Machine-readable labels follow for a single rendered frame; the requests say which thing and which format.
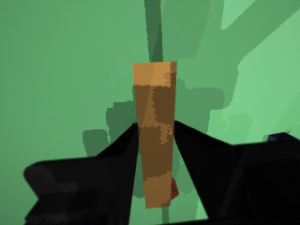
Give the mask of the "brown bar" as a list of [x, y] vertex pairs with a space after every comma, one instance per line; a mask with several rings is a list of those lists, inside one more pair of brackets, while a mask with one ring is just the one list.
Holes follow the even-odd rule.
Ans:
[[145, 209], [171, 206], [177, 61], [132, 63]]

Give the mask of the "small blue cube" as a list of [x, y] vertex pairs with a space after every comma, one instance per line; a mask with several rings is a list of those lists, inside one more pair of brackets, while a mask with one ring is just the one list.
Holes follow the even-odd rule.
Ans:
[[[273, 134], [273, 135], [269, 135], [267, 141], [268, 142], [273, 142], [273, 141], [285, 141], [285, 140], [298, 140], [296, 138], [294, 138], [293, 136], [291, 136], [288, 133], [279, 133], [279, 134]], [[300, 140], [298, 140], [300, 141]]]

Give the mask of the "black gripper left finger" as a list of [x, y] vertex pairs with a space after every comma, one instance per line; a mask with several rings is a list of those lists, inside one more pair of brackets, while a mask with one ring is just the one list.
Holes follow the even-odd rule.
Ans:
[[95, 157], [45, 160], [27, 166], [23, 178], [42, 194], [102, 189], [114, 225], [128, 225], [139, 150], [138, 123]]

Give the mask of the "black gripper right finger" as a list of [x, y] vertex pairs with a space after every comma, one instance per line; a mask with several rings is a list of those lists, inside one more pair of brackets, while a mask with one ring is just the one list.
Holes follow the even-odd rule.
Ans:
[[208, 218], [227, 216], [246, 165], [300, 159], [298, 140], [229, 144], [177, 120], [173, 136]]

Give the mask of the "red cube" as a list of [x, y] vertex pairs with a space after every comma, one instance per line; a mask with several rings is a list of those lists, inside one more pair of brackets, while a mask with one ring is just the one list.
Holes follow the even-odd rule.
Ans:
[[171, 191], [171, 201], [176, 198], [177, 196], [179, 196], [179, 191], [175, 182], [175, 179], [172, 178], [172, 191]]

